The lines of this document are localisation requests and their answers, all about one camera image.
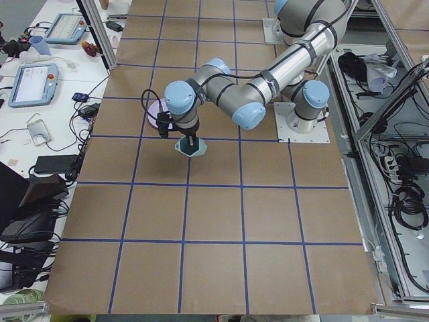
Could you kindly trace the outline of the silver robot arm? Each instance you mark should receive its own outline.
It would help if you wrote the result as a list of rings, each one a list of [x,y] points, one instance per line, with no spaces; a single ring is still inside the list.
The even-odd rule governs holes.
[[[183,134],[176,150],[189,156],[206,152],[197,137],[198,107],[214,103],[245,130],[259,125],[265,106],[281,94],[295,104],[288,115],[290,129],[308,133],[327,106],[330,92],[320,80],[304,80],[304,72],[321,56],[330,54],[343,38],[356,1],[276,1],[274,13],[286,49],[267,68],[243,86],[232,81],[225,62],[213,58],[186,80],[170,83],[164,91],[172,129]]]

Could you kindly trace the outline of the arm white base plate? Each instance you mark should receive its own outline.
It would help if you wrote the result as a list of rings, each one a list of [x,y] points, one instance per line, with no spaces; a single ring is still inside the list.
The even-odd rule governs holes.
[[[294,103],[275,102],[274,115],[278,141],[297,144],[329,144],[330,138],[322,112],[314,120],[303,120],[296,115]]]
[[[263,18],[262,19],[263,34],[266,44],[283,44],[284,33],[280,27],[280,21],[274,18]]]

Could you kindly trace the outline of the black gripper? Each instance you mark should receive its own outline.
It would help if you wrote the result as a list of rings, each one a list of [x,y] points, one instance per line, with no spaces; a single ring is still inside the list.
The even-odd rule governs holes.
[[[175,123],[174,129],[187,137],[188,146],[195,146],[196,132],[200,127],[199,119],[194,119],[188,123]]]

